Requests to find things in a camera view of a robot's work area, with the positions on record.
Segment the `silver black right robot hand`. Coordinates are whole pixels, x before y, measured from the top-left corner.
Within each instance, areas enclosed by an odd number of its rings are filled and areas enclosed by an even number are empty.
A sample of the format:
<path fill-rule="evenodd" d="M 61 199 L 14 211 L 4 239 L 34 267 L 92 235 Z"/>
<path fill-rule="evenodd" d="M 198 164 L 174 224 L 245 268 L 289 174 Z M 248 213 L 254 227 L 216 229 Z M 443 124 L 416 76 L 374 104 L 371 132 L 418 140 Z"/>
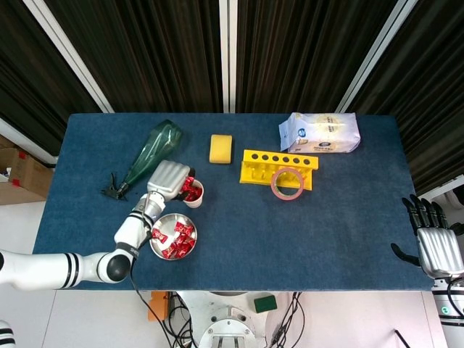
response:
<path fill-rule="evenodd" d="M 413 234 L 418 255 L 404 253 L 392 243 L 393 253 L 403 262 L 419 267 L 432 279 L 463 280 L 463 259 L 456 233 L 450 228 L 442 207 L 411 194 L 402 198 Z"/>

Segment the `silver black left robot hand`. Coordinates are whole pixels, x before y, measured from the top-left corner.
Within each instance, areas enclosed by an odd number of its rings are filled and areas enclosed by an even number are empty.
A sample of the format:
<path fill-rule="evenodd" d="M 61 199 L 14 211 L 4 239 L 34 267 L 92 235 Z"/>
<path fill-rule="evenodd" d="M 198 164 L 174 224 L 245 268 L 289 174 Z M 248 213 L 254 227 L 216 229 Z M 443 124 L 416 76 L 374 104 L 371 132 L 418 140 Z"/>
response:
<path fill-rule="evenodd" d="M 147 191 L 161 194 L 166 202 L 171 200 L 183 201 L 188 196 L 183 185 L 187 178 L 194 178 L 195 175 L 194 168 L 164 159 L 150 177 Z"/>

